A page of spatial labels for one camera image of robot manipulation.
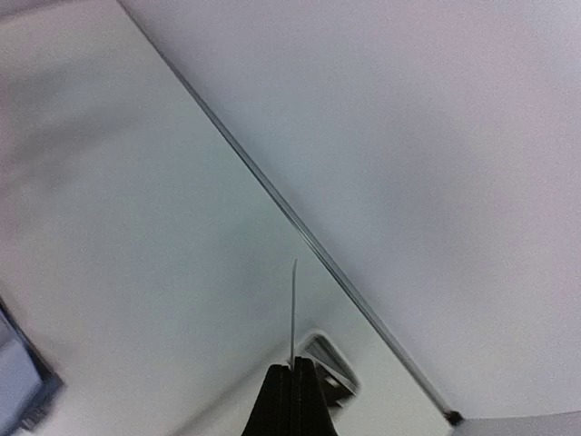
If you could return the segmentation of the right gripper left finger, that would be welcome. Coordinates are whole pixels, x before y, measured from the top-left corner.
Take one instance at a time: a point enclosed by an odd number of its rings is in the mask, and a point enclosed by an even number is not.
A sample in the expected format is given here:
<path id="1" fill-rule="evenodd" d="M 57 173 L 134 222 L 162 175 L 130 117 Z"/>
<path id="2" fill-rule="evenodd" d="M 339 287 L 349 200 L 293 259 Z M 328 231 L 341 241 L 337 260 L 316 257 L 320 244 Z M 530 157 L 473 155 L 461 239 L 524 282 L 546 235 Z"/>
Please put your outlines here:
<path id="1" fill-rule="evenodd" d="M 291 369 L 271 365 L 262 382 L 244 428 L 244 436 L 283 436 L 290 434 Z"/>

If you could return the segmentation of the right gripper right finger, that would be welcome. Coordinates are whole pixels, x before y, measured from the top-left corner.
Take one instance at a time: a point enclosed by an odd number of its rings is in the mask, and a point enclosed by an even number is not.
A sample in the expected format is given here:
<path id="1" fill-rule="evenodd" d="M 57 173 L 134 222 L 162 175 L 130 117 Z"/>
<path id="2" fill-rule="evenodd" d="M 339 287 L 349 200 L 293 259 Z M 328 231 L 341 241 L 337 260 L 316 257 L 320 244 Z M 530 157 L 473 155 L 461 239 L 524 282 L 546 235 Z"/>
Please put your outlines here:
<path id="1" fill-rule="evenodd" d="M 296 357 L 292 370 L 292 434 L 337 436 L 314 362 Z"/>

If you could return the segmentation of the blue card holder wallet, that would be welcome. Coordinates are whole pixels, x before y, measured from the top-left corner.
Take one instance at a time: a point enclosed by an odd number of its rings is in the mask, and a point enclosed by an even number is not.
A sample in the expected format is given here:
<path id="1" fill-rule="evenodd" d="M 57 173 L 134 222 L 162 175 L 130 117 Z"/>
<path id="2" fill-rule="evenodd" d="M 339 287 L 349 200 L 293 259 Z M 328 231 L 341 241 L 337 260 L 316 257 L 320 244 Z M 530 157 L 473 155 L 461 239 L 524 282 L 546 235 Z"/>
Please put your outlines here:
<path id="1" fill-rule="evenodd" d="M 1 304 L 1 433 L 33 432 L 51 413 L 63 379 Z"/>

